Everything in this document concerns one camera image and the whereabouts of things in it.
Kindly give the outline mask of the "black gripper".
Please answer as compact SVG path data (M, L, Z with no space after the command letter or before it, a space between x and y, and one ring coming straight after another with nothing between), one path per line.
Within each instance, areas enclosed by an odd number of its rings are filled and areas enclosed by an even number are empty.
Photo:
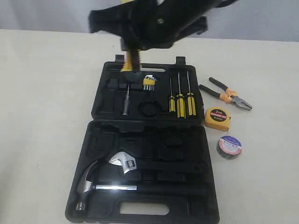
M121 49L167 49L175 42L207 30L206 0L135 0L127 9L91 10L89 33L121 35Z

